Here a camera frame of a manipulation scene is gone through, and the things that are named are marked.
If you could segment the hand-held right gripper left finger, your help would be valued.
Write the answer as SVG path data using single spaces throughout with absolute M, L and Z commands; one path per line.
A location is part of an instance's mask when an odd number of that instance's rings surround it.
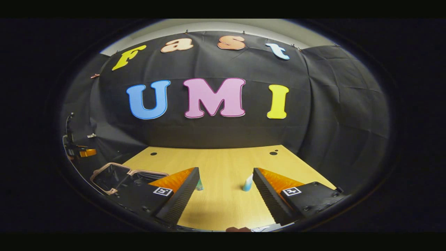
M 177 225 L 199 181 L 198 167 L 152 182 L 129 180 L 118 190 L 117 204 L 142 218 Z

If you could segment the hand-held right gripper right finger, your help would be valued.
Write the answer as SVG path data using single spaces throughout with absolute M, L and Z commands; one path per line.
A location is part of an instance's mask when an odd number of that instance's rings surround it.
M 303 184 L 262 168 L 252 174 L 274 222 L 281 226 L 311 218 L 346 198 L 342 190 L 317 181 Z

